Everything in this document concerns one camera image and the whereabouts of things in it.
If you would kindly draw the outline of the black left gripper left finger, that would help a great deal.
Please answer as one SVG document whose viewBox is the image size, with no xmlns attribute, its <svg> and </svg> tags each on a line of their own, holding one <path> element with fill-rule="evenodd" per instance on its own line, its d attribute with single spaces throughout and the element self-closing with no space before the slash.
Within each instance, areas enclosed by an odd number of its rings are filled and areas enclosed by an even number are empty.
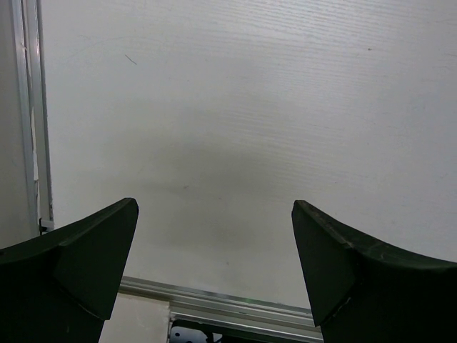
<svg viewBox="0 0 457 343">
<path fill-rule="evenodd" d="M 2 342 L 98 342 L 111 318 L 139 217 L 122 199 L 1 250 Z"/>
</svg>

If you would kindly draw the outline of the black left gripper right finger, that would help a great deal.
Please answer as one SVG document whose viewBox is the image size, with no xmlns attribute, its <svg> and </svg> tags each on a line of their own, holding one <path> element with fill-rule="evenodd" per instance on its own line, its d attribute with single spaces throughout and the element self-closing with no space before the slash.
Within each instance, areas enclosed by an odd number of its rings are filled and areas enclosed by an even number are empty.
<svg viewBox="0 0 457 343">
<path fill-rule="evenodd" d="M 395 247 L 294 202 L 293 232 L 325 342 L 454 342 L 456 264 Z"/>
</svg>

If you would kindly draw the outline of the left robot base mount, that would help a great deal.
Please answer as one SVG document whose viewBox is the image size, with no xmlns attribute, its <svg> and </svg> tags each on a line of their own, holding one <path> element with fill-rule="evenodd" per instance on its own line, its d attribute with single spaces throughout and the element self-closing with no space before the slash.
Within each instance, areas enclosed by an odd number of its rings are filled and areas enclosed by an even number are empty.
<svg viewBox="0 0 457 343">
<path fill-rule="evenodd" d="M 186 320 L 177 320 L 171 324 L 168 335 L 169 342 L 181 343 L 277 343 L 290 342 L 266 334 L 254 333 L 242 329 L 221 327 L 219 325 L 201 324 Z"/>
</svg>

